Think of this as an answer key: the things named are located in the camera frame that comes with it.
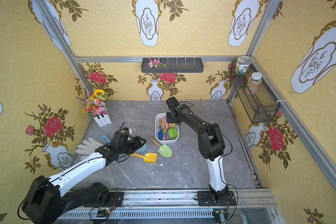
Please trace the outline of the light blue small shovel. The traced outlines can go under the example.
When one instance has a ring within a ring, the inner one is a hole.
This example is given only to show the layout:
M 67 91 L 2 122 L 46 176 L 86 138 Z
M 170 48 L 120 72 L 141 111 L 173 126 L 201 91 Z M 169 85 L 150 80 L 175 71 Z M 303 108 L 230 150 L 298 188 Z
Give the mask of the light blue small shovel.
M 136 153 L 142 153 L 142 152 L 145 152 L 147 150 L 147 145 L 144 144 L 141 148 L 139 148 Z

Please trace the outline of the blue small trowel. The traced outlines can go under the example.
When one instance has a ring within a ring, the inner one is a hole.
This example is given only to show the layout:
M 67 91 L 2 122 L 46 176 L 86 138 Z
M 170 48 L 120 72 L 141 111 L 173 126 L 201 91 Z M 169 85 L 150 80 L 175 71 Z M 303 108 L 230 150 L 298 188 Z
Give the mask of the blue small trowel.
M 163 123 L 162 123 L 162 119 L 159 119 L 158 139 L 159 139 L 159 140 L 164 140 L 164 133 L 163 133 Z

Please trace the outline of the yellow scoop shovel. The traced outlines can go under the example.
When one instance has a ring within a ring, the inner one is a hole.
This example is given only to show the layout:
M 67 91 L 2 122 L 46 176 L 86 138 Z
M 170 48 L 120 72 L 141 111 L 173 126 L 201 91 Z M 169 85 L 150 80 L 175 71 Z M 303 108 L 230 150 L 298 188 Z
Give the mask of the yellow scoop shovel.
M 131 154 L 131 156 L 137 157 L 137 158 L 142 158 L 145 163 L 156 163 L 157 158 L 158 158 L 157 153 L 147 153 L 145 155 L 141 155 L 141 154 L 138 154 L 138 153 L 133 153 L 133 154 Z

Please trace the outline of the light green shovel wooden handle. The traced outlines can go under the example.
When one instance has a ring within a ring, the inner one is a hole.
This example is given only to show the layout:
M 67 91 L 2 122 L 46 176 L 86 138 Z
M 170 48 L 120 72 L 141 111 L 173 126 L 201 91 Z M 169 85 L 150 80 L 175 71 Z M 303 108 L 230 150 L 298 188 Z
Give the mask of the light green shovel wooden handle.
M 166 158 L 172 157 L 173 152 L 172 152 L 171 148 L 168 145 L 166 145 L 166 144 L 161 145 L 154 137 L 150 137 L 150 140 L 156 146 L 159 147 L 159 149 L 158 149 L 158 153 L 159 154 L 161 154 L 163 157 L 166 157 Z

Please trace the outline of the green wide shovel yellow handle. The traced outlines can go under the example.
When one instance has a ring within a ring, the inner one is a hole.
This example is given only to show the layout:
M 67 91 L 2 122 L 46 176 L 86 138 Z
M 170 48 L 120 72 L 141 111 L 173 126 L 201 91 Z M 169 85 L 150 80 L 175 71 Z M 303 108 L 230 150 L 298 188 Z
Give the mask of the green wide shovel yellow handle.
M 168 136 L 170 140 L 175 140 L 178 137 L 178 131 L 175 128 L 175 124 L 169 124 Z

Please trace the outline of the purple shovel pink handle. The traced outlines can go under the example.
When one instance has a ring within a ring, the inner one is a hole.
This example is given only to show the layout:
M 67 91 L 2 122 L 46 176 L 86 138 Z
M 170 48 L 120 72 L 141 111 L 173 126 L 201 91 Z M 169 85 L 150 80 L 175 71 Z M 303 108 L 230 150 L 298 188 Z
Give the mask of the purple shovel pink handle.
M 168 133 L 168 130 L 169 130 L 170 126 L 169 126 L 169 124 L 167 122 L 167 117 L 163 117 L 163 119 L 164 119 L 165 127 L 166 127 L 166 130 L 167 130 L 166 131 L 166 137 L 167 137 L 167 140 L 170 140 L 169 133 Z

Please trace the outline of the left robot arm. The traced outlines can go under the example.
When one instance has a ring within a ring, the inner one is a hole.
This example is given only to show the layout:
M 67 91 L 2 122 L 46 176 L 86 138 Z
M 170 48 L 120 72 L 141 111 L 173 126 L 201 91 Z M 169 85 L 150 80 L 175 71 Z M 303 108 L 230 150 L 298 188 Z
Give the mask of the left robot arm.
M 34 224 L 52 224 L 62 214 L 80 206 L 109 204 L 112 198 L 102 183 L 93 183 L 79 190 L 73 190 L 73 187 L 112 162 L 119 162 L 121 155 L 132 155 L 145 144 L 145 139 L 133 137 L 126 127 L 116 131 L 106 144 L 93 138 L 84 140 L 77 152 L 86 158 L 56 175 L 36 178 L 17 211 L 24 212 L 26 219 Z

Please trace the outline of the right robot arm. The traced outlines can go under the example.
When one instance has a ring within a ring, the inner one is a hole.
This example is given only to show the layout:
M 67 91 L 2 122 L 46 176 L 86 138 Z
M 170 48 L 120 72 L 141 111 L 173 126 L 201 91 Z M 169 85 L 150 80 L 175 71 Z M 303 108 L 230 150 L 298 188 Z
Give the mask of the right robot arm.
M 225 142 L 218 124 L 211 124 L 196 115 L 189 106 L 180 104 L 175 97 L 166 100 L 170 110 L 167 113 L 167 122 L 180 125 L 186 123 L 195 133 L 198 139 L 198 149 L 204 159 L 207 160 L 210 174 L 209 188 L 216 197 L 221 197 L 229 191 L 223 174 L 223 155 Z

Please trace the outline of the white storage box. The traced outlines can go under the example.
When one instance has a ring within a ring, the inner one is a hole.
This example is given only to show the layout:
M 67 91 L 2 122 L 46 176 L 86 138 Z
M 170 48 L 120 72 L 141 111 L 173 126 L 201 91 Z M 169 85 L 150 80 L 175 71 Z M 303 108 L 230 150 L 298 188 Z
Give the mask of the white storage box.
M 175 128 L 178 131 L 178 137 L 175 140 L 159 140 L 158 139 L 158 130 L 159 130 L 159 119 L 163 119 L 163 117 L 166 117 L 167 113 L 159 113 L 156 115 L 155 117 L 155 130 L 156 130 L 156 134 L 155 134 L 155 138 L 157 139 L 157 141 L 163 145 L 163 144 L 173 144 L 176 143 L 178 141 L 178 138 L 180 136 L 180 132 L 179 132 L 179 126 L 177 124 L 175 124 Z

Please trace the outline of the light blue dustpan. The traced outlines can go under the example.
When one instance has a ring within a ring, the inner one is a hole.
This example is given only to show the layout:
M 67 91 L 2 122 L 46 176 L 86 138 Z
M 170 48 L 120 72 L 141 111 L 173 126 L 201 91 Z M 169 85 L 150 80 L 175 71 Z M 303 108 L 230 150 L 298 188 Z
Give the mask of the light blue dustpan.
M 102 135 L 101 136 L 101 140 L 103 140 L 104 142 L 106 142 L 107 144 L 111 143 L 111 140 L 106 136 L 106 135 Z

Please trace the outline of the white work glove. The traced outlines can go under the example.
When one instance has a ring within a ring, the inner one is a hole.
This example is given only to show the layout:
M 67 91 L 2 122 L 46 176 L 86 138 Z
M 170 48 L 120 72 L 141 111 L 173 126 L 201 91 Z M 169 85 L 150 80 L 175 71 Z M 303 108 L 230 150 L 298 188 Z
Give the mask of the white work glove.
M 102 143 L 94 140 L 93 138 L 88 138 L 88 140 L 83 140 L 82 144 L 78 145 L 76 153 L 82 155 L 80 160 L 84 160 L 89 157 L 95 150 L 103 146 Z

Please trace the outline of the flower pot white fence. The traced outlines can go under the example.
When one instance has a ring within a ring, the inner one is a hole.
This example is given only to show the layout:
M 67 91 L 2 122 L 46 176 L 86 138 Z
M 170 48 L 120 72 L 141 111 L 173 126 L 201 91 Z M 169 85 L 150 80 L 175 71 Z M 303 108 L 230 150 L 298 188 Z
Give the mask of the flower pot white fence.
M 105 104 L 106 96 L 107 93 L 104 90 L 96 89 L 93 94 L 87 96 L 87 99 L 76 97 L 80 101 L 83 101 L 83 113 L 88 118 L 93 119 L 99 127 L 112 124 Z

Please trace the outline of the jar with white lid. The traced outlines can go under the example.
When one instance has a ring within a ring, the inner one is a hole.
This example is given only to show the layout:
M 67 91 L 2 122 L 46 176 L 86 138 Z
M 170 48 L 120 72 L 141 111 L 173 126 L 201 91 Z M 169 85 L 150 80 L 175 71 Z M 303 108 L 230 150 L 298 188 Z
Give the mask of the jar with white lid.
M 256 94 L 258 92 L 261 83 L 262 83 L 262 74 L 259 72 L 252 73 L 247 82 L 247 86 L 245 89 L 246 93 L 251 95 Z

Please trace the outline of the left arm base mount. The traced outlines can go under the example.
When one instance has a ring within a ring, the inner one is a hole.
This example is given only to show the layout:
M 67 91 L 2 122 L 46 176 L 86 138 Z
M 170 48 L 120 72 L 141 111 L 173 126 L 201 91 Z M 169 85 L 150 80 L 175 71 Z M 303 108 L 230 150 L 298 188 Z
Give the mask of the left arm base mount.
M 85 204 L 84 207 L 121 207 L 124 199 L 124 192 L 110 191 L 102 183 L 93 183 L 91 186 L 98 187 L 101 194 L 98 201 Z

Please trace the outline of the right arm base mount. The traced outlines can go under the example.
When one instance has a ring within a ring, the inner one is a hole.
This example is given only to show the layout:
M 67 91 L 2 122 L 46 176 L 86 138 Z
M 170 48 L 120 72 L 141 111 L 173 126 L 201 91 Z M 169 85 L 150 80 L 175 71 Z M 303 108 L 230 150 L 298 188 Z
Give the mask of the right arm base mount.
M 199 206 L 236 206 L 237 201 L 233 191 L 225 186 L 221 191 L 215 191 L 212 187 L 208 191 L 198 191 L 194 196 Z

